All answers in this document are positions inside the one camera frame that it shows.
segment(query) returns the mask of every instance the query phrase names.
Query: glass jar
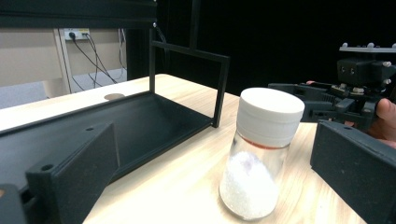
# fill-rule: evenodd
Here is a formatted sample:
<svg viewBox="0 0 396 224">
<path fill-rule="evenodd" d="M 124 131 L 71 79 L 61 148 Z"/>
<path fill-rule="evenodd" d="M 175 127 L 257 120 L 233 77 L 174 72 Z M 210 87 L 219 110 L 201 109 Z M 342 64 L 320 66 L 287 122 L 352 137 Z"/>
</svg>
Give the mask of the glass jar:
<svg viewBox="0 0 396 224">
<path fill-rule="evenodd" d="M 262 218 L 275 209 L 283 163 L 303 112 L 304 103 L 283 91 L 242 91 L 236 133 L 219 184 L 220 198 L 242 219 Z"/>
</svg>

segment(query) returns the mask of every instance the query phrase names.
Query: white powder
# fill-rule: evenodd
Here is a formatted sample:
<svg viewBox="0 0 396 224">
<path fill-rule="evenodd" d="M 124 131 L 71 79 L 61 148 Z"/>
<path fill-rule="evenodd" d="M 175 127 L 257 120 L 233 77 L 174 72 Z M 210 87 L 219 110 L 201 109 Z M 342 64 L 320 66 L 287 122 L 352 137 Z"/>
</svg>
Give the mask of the white powder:
<svg viewBox="0 0 396 224">
<path fill-rule="evenodd" d="M 275 209 L 278 188 L 259 158 L 242 151 L 228 160 L 219 194 L 231 211 L 250 220 L 265 217 Z"/>
</svg>

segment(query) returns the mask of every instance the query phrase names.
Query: person's hand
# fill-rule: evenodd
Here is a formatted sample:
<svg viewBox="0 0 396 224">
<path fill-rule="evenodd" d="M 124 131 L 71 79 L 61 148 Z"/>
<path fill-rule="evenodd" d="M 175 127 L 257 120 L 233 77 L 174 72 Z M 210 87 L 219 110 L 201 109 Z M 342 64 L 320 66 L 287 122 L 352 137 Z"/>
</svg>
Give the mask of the person's hand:
<svg viewBox="0 0 396 224">
<path fill-rule="evenodd" d="M 376 107 L 378 119 L 368 134 L 379 141 L 396 148 L 396 105 L 388 99 L 381 99 Z"/>
</svg>

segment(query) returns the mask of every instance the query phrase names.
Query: wooden table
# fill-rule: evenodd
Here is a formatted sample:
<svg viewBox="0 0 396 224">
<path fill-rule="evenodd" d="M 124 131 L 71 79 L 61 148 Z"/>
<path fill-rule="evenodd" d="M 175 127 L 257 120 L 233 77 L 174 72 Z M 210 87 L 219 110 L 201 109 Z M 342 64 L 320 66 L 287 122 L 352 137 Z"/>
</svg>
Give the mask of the wooden table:
<svg viewBox="0 0 396 224">
<path fill-rule="evenodd" d="M 106 101 L 111 93 L 149 89 L 140 78 L 0 110 L 0 130 Z M 213 116 L 216 90 L 156 76 L 156 92 Z M 84 223 L 245 223 L 219 198 L 219 181 L 235 132 L 239 97 L 226 93 L 217 129 L 209 127 L 106 187 Z M 276 210 L 246 223 L 365 223 L 309 165 L 316 124 L 301 123 L 290 144 Z"/>
</svg>

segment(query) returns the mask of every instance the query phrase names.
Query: wall socket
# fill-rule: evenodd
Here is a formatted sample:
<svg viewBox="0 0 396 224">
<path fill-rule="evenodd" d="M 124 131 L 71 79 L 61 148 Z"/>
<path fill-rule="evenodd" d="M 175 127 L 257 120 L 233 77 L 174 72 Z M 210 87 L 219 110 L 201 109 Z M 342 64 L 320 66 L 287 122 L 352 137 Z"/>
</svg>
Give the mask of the wall socket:
<svg viewBox="0 0 396 224">
<path fill-rule="evenodd" d="M 90 29 L 88 28 L 64 28 L 64 39 L 65 40 L 73 40 L 70 37 L 70 33 L 74 33 L 76 36 L 76 40 L 79 39 L 88 39 L 86 35 L 90 34 Z"/>
</svg>

